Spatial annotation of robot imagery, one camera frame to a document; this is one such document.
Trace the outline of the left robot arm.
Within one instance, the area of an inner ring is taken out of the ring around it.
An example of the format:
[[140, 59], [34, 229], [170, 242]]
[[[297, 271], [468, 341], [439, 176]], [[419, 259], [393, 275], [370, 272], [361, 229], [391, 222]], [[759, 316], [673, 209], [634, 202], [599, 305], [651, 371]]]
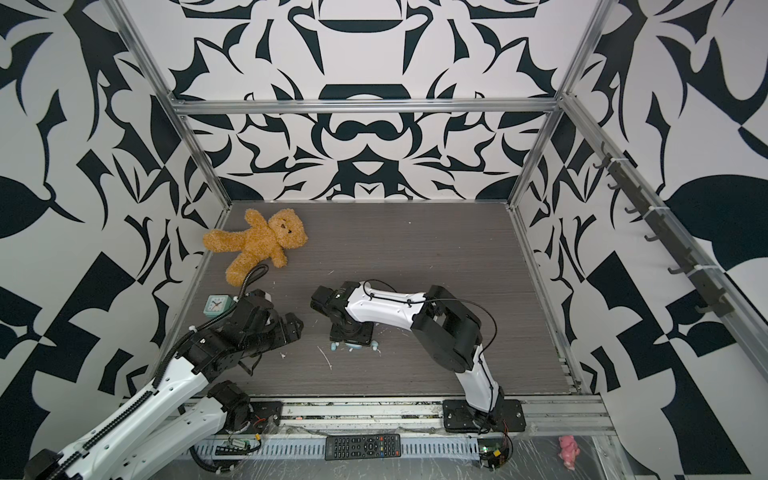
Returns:
[[279, 314], [261, 290], [192, 326], [161, 360], [152, 380], [105, 421], [59, 452], [44, 449], [27, 479], [147, 479], [220, 431], [251, 426], [248, 394], [221, 375], [298, 341], [303, 322]]

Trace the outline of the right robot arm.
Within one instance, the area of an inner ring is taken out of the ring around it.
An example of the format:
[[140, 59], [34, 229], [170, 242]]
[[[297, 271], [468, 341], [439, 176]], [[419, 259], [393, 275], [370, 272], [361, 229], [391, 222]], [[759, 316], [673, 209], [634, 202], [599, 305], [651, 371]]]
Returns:
[[370, 281], [346, 282], [336, 290], [319, 287], [311, 300], [332, 322], [339, 342], [368, 343], [365, 330], [372, 324], [411, 331], [438, 365], [456, 374], [468, 407], [488, 416], [503, 390], [485, 361], [481, 321], [471, 305], [438, 285], [407, 294], [377, 290]]

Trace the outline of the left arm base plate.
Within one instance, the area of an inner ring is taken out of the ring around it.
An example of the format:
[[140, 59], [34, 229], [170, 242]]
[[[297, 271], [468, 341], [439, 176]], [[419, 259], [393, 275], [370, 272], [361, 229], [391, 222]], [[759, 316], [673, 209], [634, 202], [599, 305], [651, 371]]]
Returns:
[[270, 434], [279, 429], [282, 420], [281, 401], [251, 402], [248, 426], [244, 434]]

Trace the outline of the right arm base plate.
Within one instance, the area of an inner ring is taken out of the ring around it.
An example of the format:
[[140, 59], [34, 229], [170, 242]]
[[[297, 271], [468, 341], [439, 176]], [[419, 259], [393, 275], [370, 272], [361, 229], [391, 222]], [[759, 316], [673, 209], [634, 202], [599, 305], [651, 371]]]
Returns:
[[527, 427], [522, 404], [502, 399], [490, 413], [474, 409], [464, 400], [442, 402], [443, 428], [450, 433], [524, 432]]

